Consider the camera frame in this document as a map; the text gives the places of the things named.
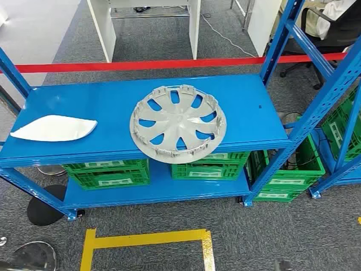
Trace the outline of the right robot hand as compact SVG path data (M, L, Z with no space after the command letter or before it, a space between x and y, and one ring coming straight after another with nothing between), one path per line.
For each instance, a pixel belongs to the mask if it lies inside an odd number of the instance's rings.
M287 260L275 260L274 268L274 271L292 271L290 262Z

